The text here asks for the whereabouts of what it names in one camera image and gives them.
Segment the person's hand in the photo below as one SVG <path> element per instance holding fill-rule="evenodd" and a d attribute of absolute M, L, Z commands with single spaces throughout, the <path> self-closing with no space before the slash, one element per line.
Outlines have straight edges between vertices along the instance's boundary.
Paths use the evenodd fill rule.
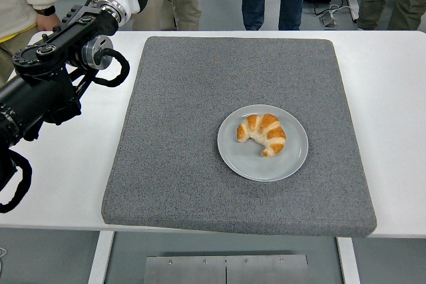
<path fill-rule="evenodd" d="M 60 22 L 61 20 L 55 13 L 49 16 L 37 14 L 37 28 L 39 31 L 52 31 Z"/>

